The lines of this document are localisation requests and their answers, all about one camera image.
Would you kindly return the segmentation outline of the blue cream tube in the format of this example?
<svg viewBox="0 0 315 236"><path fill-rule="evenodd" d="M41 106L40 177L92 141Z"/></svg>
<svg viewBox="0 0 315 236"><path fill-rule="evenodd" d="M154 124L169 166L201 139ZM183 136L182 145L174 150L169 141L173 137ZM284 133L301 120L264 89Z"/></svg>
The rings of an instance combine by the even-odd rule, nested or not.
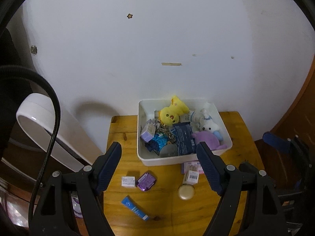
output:
<svg viewBox="0 0 315 236"><path fill-rule="evenodd" d="M130 197L126 196L121 203L131 210L134 214L140 217L142 220L147 221L149 220L149 215L144 213L141 209L137 207L137 205L130 199Z"/></svg>

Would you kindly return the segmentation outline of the white square box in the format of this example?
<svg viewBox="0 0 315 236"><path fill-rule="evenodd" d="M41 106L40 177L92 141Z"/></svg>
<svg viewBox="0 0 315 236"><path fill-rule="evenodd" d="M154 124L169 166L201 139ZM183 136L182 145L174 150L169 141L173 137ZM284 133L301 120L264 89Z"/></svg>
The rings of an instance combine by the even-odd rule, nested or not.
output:
<svg viewBox="0 0 315 236"><path fill-rule="evenodd" d="M136 178L134 176L123 176L121 185L125 188L133 188L136 186Z"/></svg>

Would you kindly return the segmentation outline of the purple lavender small box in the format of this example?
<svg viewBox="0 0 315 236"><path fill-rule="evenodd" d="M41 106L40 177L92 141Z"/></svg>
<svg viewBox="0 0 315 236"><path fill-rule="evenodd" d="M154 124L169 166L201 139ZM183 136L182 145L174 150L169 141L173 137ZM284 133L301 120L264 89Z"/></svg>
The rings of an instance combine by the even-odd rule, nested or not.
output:
<svg viewBox="0 0 315 236"><path fill-rule="evenodd" d="M151 119L147 120L145 126L140 132L140 138L146 143L149 142L150 140L153 139L155 135L155 130L156 130L155 122Z"/></svg>

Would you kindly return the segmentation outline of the grey round plush pouch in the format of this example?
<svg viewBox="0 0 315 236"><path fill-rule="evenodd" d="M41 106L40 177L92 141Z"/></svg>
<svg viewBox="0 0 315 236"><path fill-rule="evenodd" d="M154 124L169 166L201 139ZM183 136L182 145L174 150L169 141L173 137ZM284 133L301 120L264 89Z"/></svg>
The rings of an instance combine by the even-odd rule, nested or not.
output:
<svg viewBox="0 0 315 236"><path fill-rule="evenodd" d="M177 146L175 144L167 144L167 145L165 145L161 149L159 156L161 158L178 156Z"/></svg>

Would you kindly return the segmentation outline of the purple mint tin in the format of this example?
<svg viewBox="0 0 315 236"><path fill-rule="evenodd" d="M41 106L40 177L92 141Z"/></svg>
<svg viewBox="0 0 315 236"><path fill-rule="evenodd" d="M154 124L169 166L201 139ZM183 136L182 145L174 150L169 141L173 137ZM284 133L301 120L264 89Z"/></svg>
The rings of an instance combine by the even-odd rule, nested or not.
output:
<svg viewBox="0 0 315 236"><path fill-rule="evenodd" d="M142 191L148 191L157 179L149 172L144 173L136 182L136 186Z"/></svg>

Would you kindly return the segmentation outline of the round gold compact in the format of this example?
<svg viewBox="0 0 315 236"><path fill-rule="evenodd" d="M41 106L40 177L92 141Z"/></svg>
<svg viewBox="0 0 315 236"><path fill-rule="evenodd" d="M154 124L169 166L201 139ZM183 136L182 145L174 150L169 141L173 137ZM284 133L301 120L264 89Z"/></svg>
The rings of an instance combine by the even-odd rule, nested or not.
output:
<svg viewBox="0 0 315 236"><path fill-rule="evenodd" d="M178 197L181 200L190 200L195 195L194 186L189 184L183 184L178 188Z"/></svg>

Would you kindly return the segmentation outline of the white barcode box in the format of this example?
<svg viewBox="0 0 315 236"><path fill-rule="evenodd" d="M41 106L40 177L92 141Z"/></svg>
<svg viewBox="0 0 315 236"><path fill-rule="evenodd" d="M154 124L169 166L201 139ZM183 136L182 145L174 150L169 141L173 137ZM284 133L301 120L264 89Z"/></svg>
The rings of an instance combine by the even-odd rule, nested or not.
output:
<svg viewBox="0 0 315 236"><path fill-rule="evenodd" d="M183 184L195 185L199 181L199 172L189 170L185 173L183 178Z"/></svg>

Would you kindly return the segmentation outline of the pink sticker card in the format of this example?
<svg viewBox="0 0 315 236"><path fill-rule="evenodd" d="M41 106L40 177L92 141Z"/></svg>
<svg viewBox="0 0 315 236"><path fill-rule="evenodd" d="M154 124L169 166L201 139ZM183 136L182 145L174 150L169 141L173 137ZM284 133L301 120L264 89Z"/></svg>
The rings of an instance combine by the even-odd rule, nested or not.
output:
<svg viewBox="0 0 315 236"><path fill-rule="evenodd" d="M199 174L204 174L199 161L187 161L181 164L181 173L186 174L188 171L197 171Z"/></svg>

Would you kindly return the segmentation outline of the wooden side table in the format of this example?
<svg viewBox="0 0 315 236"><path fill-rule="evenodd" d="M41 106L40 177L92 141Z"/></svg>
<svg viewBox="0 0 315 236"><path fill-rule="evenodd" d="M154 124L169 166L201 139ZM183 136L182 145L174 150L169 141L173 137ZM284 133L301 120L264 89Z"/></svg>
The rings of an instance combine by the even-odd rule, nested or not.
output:
<svg viewBox="0 0 315 236"><path fill-rule="evenodd" d="M147 167L137 156L137 116L114 116L110 123L108 144L119 142L122 157L109 187L104 193L104 214L115 235L203 235L220 200L204 175L195 185L195 195L181 200L181 165ZM121 185L123 176L139 177L149 171L157 178L147 192ZM144 221L121 201L130 199L149 220Z"/></svg>

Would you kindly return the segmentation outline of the blue patterned pouch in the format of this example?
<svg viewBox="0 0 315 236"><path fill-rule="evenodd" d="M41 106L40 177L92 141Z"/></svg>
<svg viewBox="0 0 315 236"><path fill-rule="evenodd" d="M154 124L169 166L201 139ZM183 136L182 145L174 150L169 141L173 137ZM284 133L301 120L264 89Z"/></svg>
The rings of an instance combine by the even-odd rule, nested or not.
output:
<svg viewBox="0 0 315 236"><path fill-rule="evenodd" d="M163 133L155 134L154 137L147 143L145 147L149 152L160 154L161 150L170 142L170 139Z"/></svg>

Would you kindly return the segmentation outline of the white bear plush toy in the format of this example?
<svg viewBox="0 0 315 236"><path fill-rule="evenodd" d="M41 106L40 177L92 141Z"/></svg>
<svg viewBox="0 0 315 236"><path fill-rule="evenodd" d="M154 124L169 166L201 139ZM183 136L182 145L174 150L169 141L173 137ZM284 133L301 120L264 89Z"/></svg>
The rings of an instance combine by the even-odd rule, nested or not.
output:
<svg viewBox="0 0 315 236"><path fill-rule="evenodd" d="M203 108L195 116L194 122L199 131L207 131L213 133L219 141L223 140L220 133L220 127L213 121L210 112Z"/></svg>

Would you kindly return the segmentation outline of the white storage bin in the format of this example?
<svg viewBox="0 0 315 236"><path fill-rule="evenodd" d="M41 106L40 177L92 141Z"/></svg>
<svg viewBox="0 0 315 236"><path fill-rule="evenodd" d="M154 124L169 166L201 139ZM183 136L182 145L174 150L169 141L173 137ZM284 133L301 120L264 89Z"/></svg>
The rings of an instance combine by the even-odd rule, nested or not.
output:
<svg viewBox="0 0 315 236"><path fill-rule="evenodd" d="M225 124L216 108L216 106L206 99L186 99L183 101L191 110L199 111L203 108L210 112L215 123L220 127L220 134L223 137L222 144L226 145L225 149L214 150L215 155L222 155L233 146L231 137L225 127ZM137 130L137 156L146 166L164 166L182 164L187 161L197 160L195 153L183 156L161 157L154 152L149 152L140 138L140 131L149 119L154 118L154 111L159 111L170 104L169 100L142 100L138 103L138 130Z"/></svg>

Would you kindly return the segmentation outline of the dark blue sachet packet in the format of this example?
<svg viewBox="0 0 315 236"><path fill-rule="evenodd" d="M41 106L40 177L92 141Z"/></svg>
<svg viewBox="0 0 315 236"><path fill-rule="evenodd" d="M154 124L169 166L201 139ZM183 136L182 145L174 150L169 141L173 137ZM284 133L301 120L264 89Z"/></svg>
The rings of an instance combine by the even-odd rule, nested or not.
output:
<svg viewBox="0 0 315 236"><path fill-rule="evenodd" d="M171 132L176 138L179 156L196 153L196 144L194 142L194 138L192 137L193 132L190 122L173 124Z"/></svg>

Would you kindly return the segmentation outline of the yellow plush toy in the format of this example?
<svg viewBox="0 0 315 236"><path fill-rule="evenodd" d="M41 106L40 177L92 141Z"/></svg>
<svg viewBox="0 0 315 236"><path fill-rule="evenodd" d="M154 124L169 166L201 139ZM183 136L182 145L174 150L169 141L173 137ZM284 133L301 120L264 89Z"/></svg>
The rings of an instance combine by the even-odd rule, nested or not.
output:
<svg viewBox="0 0 315 236"><path fill-rule="evenodd" d="M171 104L158 112L160 122L166 126L172 126L180 121L180 116L188 114L189 107L176 95L171 99Z"/></svg>

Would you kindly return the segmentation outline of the tape strip on wall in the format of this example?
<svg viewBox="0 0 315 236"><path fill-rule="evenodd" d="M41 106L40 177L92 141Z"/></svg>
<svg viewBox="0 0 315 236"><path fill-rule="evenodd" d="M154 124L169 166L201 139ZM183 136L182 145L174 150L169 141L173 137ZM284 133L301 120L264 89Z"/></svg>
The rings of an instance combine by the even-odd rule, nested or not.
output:
<svg viewBox="0 0 315 236"><path fill-rule="evenodd" d="M174 62L162 62L162 66L181 66L181 63L174 63Z"/></svg>

